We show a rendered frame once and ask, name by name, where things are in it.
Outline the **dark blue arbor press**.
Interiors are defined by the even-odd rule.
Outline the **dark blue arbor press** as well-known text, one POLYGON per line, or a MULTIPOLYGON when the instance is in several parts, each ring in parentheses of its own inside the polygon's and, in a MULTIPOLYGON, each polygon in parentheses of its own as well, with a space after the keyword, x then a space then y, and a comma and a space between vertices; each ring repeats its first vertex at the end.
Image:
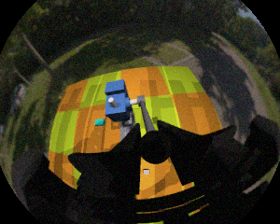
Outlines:
POLYGON ((105 94, 104 115, 112 119, 113 122, 120 120, 120 141, 125 135, 128 135, 133 127, 124 127, 121 121, 130 119, 129 115, 133 116, 132 105, 137 105, 137 107, 141 108, 145 131, 147 131, 147 134, 144 134, 139 141, 141 158, 151 164, 160 164, 169 160, 171 153, 173 153, 173 142, 170 141, 170 137, 167 137, 165 132, 155 130, 145 107, 145 97, 136 96, 137 100, 129 100, 130 96, 128 89, 126 89, 124 78, 118 79, 118 81, 106 82, 105 94))

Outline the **cyan rectangular block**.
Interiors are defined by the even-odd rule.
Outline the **cyan rectangular block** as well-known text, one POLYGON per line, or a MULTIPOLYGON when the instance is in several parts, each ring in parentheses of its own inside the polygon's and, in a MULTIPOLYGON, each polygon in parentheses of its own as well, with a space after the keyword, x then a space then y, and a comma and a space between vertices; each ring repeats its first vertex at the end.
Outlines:
POLYGON ((102 126, 102 124, 105 126, 105 119, 97 119, 95 121, 95 126, 102 126))

